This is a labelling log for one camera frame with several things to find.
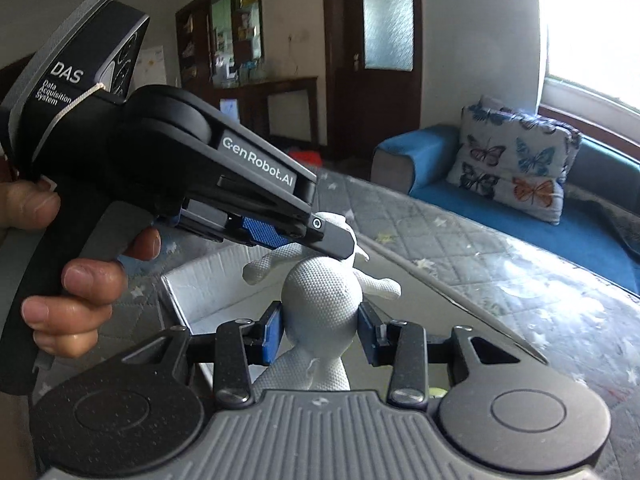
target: white plush doll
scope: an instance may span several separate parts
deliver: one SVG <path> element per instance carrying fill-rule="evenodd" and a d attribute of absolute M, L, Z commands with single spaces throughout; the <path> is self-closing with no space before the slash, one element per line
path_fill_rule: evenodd
<path fill-rule="evenodd" d="M 318 217 L 349 230 L 356 242 L 343 216 L 318 213 Z M 256 379 L 258 398 L 263 390 L 273 389 L 350 389 L 341 356 L 356 334 L 363 293 L 389 300 L 401 293 L 395 281 L 376 280 L 354 269 L 356 254 L 369 259 L 357 242 L 354 247 L 349 258 L 338 261 L 300 244 L 288 244 L 244 266 L 242 277 L 255 285 L 273 268 L 299 261 L 287 275 L 280 297 L 285 332 L 293 348 Z"/>

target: gray quilted tablecloth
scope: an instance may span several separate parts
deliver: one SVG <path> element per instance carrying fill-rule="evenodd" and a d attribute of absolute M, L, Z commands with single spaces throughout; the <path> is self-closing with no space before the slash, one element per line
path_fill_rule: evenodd
<path fill-rule="evenodd" d="M 640 299 L 562 258 L 436 206 L 348 176 L 319 170 L 317 210 L 343 214 L 369 238 L 453 286 L 530 340 L 556 369 L 600 394 L 612 413 L 598 471 L 640 478 Z M 125 260 L 129 291 L 96 349 L 58 360 L 36 396 L 159 330 L 159 277 L 219 250 L 219 244 L 162 231 L 161 256 Z"/>

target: white wall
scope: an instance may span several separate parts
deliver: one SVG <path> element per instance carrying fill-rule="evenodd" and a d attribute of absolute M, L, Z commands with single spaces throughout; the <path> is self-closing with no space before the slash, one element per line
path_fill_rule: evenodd
<path fill-rule="evenodd" d="M 538 109 L 546 60 L 538 0 L 423 0 L 423 9 L 422 126 L 458 124 L 482 94 Z"/>
<path fill-rule="evenodd" d="M 192 0 L 177 0 L 181 8 Z M 326 143 L 326 79 L 322 0 L 262 0 L 264 55 L 280 76 L 318 76 L 319 136 Z M 289 35 L 294 37 L 289 53 Z M 298 92 L 270 99 L 275 135 L 309 140 L 306 96 Z"/>
<path fill-rule="evenodd" d="M 83 0 L 0 0 L 0 67 L 35 52 Z M 167 82 L 175 84 L 178 57 L 174 0 L 121 0 L 150 15 L 144 47 L 162 44 Z"/>

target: human hand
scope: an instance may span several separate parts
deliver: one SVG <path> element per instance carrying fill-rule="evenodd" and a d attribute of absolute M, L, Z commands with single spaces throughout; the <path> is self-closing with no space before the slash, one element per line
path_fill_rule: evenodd
<path fill-rule="evenodd" d="M 60 197 L 44 181 L 3 183 L 4 164 L 0 158 L 0 244 L 5 229 L 44 229 L 60 209 Z M 147 228 L 125 255 L 152 260 L 159 252 L 160 235 Z M 127 275 L 118 262 L 76 259 L 66 264 L 61 280 L 71 296 L 27 298 L 22 317 L 34 329 L 39 348 L 60 357 L 80 357 L 97 343 L 97 329 L 111 317 L 111 303 L 127 289 Z"/>

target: orange butterfly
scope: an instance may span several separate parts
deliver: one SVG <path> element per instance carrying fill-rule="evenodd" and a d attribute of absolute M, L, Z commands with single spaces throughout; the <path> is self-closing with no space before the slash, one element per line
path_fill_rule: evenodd
<path fill-rule="evenodd" d="M 552 180 L 545 180 L 536 187 L 521 178 L 514 178 L 513 183 L 515 184 L 513 194 L 520 202 L 531 199 L 533 204 L 534 200 L 537 200 L 544 207 L 551 207 L 554 202 L 554 183 Z"/>

